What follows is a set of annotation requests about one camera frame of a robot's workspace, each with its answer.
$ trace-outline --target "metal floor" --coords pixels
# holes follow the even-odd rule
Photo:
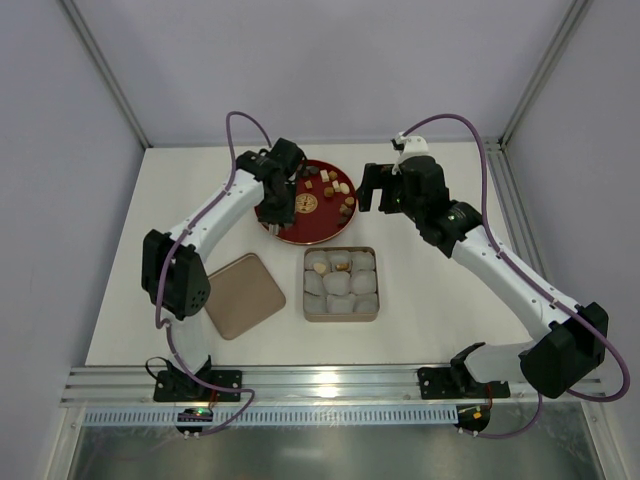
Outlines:
[[[173,428],[83,427],[69,478],[604,479],[580,404],[544,408],[532,430],[510,440],[474,439],[448,425],[242,428],[189,441]],[[487,432],[513,430],[534,409],[495,405]],[[176,439],[148,453],[168,438]]]

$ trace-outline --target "white table surface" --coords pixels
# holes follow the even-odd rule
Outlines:
[[[480,207],[480,162],[473,143],[433,143],[452,198]],[[309,158],[335,164],[357,186],[368,162],[393,163],[389,144],[302,145]],[[86,360],[87,365],[142,365],[167,356],[165,335],[155,329],[154,307],[140,286],[142,240],[153,228],[167,231],[197,208],[228,175],[226,148],[147,150]],[[377,209],[379,193],[374,196]],[[509,243],[493,183],[493,229]],[[371,323],[309,323],[302,314],[302,265],[306,247],[269,236],[248,212],[206,261],[207,273],[255,252],[284,292],[284,309],[235,340],[222,339],[202,310],[186,321],[203,323],[214,363],[313,365],[442,363],[467,346],[529,340],[511,311],[470,272],[426,244],[401,214],[356,213],[326,246],[376,250],[380,313]]]

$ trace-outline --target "red plate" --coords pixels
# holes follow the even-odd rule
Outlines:
[[[320,170],[326,170],[327,173],[333,170],[338,174],[338,183],[349,185],[349,194],[336,192],[333,197],[326,198],[324,189],[330,187],[332,182],[324,183],[320,173],[300,178],[296,191],[296,222],[291,228],[282,230],[277,235],[283,242],[296,245],[322,243],[339,235],[353,220],[352,216],[345,225],[338,225],[342,217],[340,205],[348,197],[353,197],[356,203],[350,208],[353,209],[354,215],[357,207],[356,189],[342,170],[320,160],[308,160],[307,166],[318,167]],[[313,185],[311,189],[304,185],[307,180],[310,180]]]

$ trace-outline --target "gray wall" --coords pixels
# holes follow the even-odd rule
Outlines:
[[[0,465],[41,478],[142,150],[53,0],[0,4]]]
[[[154,145],[388,140],[432,113],[498,136],[570,0],[76,0]],[[454,122],[437,137],[467,137]],[[236,137],[255,130],[238,122]]]
[[[638,2],[594,2],[509,148],[554,279],[581,301],[597,300],[609,311],[610,338],[626,357],[635,384],[627,398],[608,408],[617,417],[614,428],[622,431],[623,447],[635,455],[640,445],[639,24]],[[605,373],[613,388],[617,372],[609,359]]]

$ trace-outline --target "beige square tray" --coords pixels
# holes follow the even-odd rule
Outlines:
[[[347,250],[349,252],[369,252],[373,255],[373,258],[376,262],[376,268],[374,272],[376,273],[376,285],[378,286],[376,290],[376,294],[378,295],[378,311],[375,313],[348,313],[348,314],[331,314],[331,313],[321,313],[321,314],[313,314],[304,312],[304,318],[306,318],[309,322],[372,322],[378,316],[378,312],[380,311],[380,283],[378,282],[378,259],[376,257],[376,252],[371,247],[317,247],[317,248],[307,248],[304,252],[305,257],[309,252],[332,252],[335,250]]]
[[[248,253],[209,276],[204,308],[220,336],[233,340],[284,308],[280,287],[255,253]]]

